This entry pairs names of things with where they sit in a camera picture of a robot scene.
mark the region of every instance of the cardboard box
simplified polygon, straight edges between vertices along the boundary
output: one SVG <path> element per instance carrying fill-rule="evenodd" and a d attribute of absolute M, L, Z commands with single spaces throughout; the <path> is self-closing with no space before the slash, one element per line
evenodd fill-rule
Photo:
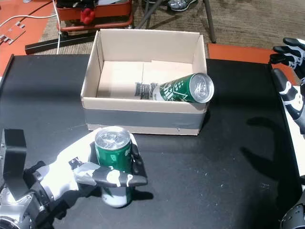
<path fill-rule="evenodd" d="M 107 29 L 96 33 L 81 90 L 89 130 L 119 125 L 132 133 L 197 135 L 208 104 L 140 99 L 137 83 L 206 73 L 196 32 Z"/>

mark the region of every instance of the beverage can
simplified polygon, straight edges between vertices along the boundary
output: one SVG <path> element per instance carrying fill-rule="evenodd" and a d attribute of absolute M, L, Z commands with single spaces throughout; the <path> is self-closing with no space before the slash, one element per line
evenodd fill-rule
<path fill-rule="evenodd" d="M 153 100 L 206 103 L 214 94 L 214 84 L 207 74 L 194 73 L 158 85 L 152 94 Z"/>
<path fill-rule="evenodd" d="M 131 147 L 130 133 L 119 126 L 102 128 L 95 136 L 95 150 L 99 164 L 121 172 L 132 171 Z M 103 187 L 102 200 L 112 207 L 123 207 L 131 202 L 131 188 Z"/>

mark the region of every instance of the black table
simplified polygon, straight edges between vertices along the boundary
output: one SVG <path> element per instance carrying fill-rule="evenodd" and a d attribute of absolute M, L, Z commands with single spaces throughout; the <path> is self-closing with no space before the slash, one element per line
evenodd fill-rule
<path fill-rule="evenodd" d="M 24 129 L 26 167 L 88 133 L 80 91 L 88 55 L 16 56 L 0 126 Z M 56 229 L 277 228 L 299 198 L 290 134 L 265 64 L 207 60 L 215 95 L 198 136 L 136 135 L 149 185 L 126 208 L 79 198 Z"/>

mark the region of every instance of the sneaker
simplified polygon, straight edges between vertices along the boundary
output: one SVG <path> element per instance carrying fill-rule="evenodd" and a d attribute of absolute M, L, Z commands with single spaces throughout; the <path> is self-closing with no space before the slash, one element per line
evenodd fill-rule
<path fill-rule="evenodd" d="M 173 11 L 185 11 L 189 8 L 191 3 L 196 2 L 197 0 L 170 0 L 168 6 Z"/>

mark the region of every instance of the can top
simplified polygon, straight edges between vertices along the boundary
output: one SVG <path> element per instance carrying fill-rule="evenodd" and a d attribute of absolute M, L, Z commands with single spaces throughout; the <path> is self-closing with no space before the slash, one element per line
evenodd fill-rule
<path fill-rule="evenodd" d="M 107 150 L 123 148 L 129 142 L 129 131 L 119 126 L 104 127 L 95 136 L 95 144 Z"/>
<path fill-rule="evenodd" d="M 212 79 L 204 73 L 195 73 L 190 80 L 190 92 L 198 103 L 206 103 L 214 94 Z"/>

